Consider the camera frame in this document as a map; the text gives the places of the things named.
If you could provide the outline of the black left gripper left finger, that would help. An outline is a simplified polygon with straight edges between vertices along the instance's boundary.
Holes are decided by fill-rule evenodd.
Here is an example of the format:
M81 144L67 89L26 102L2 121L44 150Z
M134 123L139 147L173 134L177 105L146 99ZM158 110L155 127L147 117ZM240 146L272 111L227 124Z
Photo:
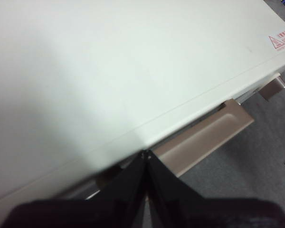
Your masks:
M131 227L145 198L146 152L90 199L38 200L16 206L4 228Z

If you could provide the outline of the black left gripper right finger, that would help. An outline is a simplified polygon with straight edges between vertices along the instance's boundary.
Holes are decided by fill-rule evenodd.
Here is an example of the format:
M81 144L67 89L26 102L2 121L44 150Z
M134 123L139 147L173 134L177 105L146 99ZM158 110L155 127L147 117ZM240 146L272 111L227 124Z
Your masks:
M164 228L285 228L285 212L254 198L205 198L147 152L148 195Z

